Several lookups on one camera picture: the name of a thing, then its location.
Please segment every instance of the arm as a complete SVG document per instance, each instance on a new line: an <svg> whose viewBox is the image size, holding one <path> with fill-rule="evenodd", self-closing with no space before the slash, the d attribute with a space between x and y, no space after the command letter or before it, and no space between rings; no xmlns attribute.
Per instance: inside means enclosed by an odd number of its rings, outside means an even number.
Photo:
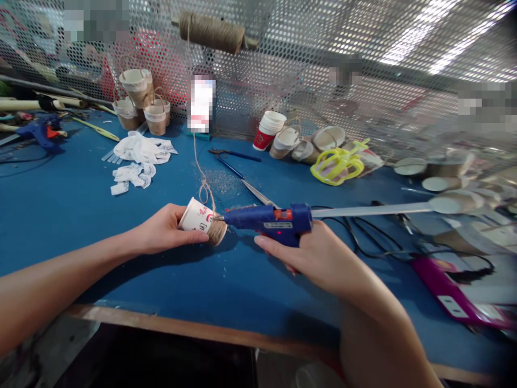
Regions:
<svg viewBox="0 0 517 388"><path fill-rule="evenodd" d="M206 242L203 232L177 230L185 209L169 204L133 230L0 278L0 356L115 267L141 254Z"/></svg>
<svg viewBox="0 0 517 388"><path fill-rule="evenodd" d="M442 386L397 298L323 222L313 222L300 248L264 236L255 242L342 301L341 362L350 387Z"/></svg>

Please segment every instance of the wooden table edge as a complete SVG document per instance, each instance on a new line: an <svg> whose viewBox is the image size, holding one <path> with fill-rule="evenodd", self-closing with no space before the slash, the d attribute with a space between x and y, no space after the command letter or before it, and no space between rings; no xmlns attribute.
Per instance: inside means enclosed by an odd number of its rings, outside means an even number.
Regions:
<svg viewBox="0 0 517 388"><path fill-rule="evenodd" d="M300 341L277 338L253 331L237 330L204 323L181 321L172 318L135 313L111 307L73 304L65 313L74 318L129 326L145 330L160 331L187 337L199 338L252 348L270 350L300 358L320 359L331 366L339 365L339 354L325 347L306 344ZM463 383L493 386L496 379L483 373L469 372L446 365L431 364L439 378Z"/></svg>

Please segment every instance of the hand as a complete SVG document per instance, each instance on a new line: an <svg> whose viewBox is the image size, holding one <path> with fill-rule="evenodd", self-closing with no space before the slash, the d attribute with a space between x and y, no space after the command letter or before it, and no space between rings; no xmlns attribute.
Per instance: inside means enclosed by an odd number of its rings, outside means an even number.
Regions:
<svg viewBox="0 0 517 388"><path fill-rule="evenodd" d="M154 254L185 244L200 244L208 241L202 231L178 230L186 206L165 205L142 225L130 232L134 235L139 254Z"/></svg>
<svg viewBox="0 0 517 388"><path fill-rule="evenodd" d="M266 236L255 242L314 284L331 294L348 297L361 293L376 276L322 221L312 222L312 232L300 238L300 248L291 248Z"/></svg>

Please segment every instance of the wire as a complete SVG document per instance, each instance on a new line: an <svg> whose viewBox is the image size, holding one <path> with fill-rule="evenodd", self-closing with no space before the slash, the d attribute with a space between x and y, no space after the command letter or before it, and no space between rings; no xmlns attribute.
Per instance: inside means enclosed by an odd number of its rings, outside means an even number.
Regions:
<svg viewBox="0 0 517 388"><path fill-rule="evenodd" d="M481 269L477 269L475 271L470 271L470 270L466 269L466 270L460 271L460 272L448 272L448 271L445 272L453 281L455 281L457 283L468 285L475 280L480 280L480 279L484 278L485 276L489 276L489 275L492 275L493 273L495 273L495 265L489 259L487 259L486 257L483 257L481 255L473 254L470 252L456 251L456 250L443 250L443 251L428 252L429 255L433 255L436 253L454 253L456 255L458 253L465 254L468 256L474 256L479 259L482 259L485 263L488 264L487 268L481 268ZM460 260L462 262L464 262L465 264L468 265L468 263L461 256L458 255L458 257L460 258Z"/></svg>
<svg viewBox="0 0 517 388"><path fill-rule="evenodd" d="M311 208L312 209L333 209L333 207L330 207L330 206L312 206ZM478 269L476 271L465 270L465 271L461 271L461 272L445 272L449 276L450 279L452 279L453 281L455 281L457 283L461 283L461 284L470 284L474 280L480 280L480 279L484 278L485 276L491 275L495 272L495 266L489 259L487 259L481 255L472 254L469 252L462 252L462 251L456 251L456 250L451 250L451 249L442 250L442 251L434 251L434 252L426 252L426 253L416 253L416 252L406 251L402 247L402 245L400 245L393 237L391 237L389 234L387 234L383 230L379 229L377 226L372 224L370 221L367 221L361 217L351 217L354 225L356 225L356 227L359 228L363 232L363 234L368 236L377 248L384 251L381 254L370 254L370 253L365 252L361 248L359 240L357 239L357 236L355 235L354 231L352 230L352 226L350 225L350 222L348 221L348 219L346 217L343 217L343 221L341 221L335 217L324 217L321 220L323 221L323 220L328 220L328 219L340 223L345 228L345 230L350 234L350 237L352 238L352 241L354 242L354 249L353 249L354 253L357 254L359 252L362 255L364 255L368 258L371 258L371 259L383 259L386 257L391 257L395 260L407 263L411 259L401 258L401 257L398 257L397 255L404 254L404 255L408 255L412 258L417 258L417 257L422 257L424 255L433 255L436 253L454 253L454 254L465 254L465 255L469 255L469 256L475 256L477 258L482 259L484 262L486 262L488 264L487 268ZM381 234L388 241L393 243L393 245L398 249L398 251L387 250L385 247L383 247L382 244L380 244L378 239L374 238L368 231L366 231L366 229L363 226L361 226L361 224L368 225L368 227L377 231L377 233Z"/></svg>
<svg viewBox="0 0 517 388"><path fill-rule="evenodd" d="M330 206L320 206L320 205L315 205L315 206L312 206L311 207L312 209L333 209L333 207L330 207ZM402 261L402 262L407 262L408 261L408 258L400 258L400 257L397 257L395 255L398 255L398 254L405 254L405 255L411 255L412 252L409 252L409 251L406 251L393 237L391 237L388 233L384 232L383 230L379 229L377 226L373 225L371 222L363 219L363 218L360 218L360 217L351 217L352 218L352 222L354 223L354 225L356 225L357 228L359 228L366 236L368 236L370 238L370 240L373 242L373 244L375 246L377 246L377 248L381 249L383 251L383 253L381 254L371 254L371 253L368 253L366 251L364 251L362 248L361 248L361 244L359 243L359 239L357 238L357 236L355 235L353 229L352 229L352 226L350 225L350 222L348 221L348 219L346 217L343 217L343 221L341 221L340 219L337 219L335 217L324 217L324 218L321 218L321 220L333 220L333 221L336 221L338 223L340 223L344 228L345 230L349 233L350 237L352 238L352 241L354 243L354 253L360 253L368 258L371 258L371 259L383 259L383 258L386 258L386 257L392 257L394 258L395 260L398 260L398 261ZM390 241L396 248L397 248L397 251L393 251L393 250L390 250L390 249L386 249L385 247L382 246L382 244L379 243L379 241L374 238L370 233L368 233L368 231L366 231L366 229L361 226L358 221L361 221L362 223L368 225L370 228L374 229L377 231L377 233L379 233L380 235L382 235L384 238L386 238L388 241Z"/></svg>

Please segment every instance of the red logo on cup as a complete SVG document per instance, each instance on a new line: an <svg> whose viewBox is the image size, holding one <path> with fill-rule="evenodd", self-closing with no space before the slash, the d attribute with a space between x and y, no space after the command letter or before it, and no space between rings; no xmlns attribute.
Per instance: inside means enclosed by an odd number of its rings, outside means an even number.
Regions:
<svg viewBox="0 0 517 388"><path fill-rule="evenodd" d="M260 132L260 129L257 131L257 135L255 136L255 141L253 142L254 146L259 149L265 149L273 139L275 138L275 135L268 135L265 133Z"/></svg>

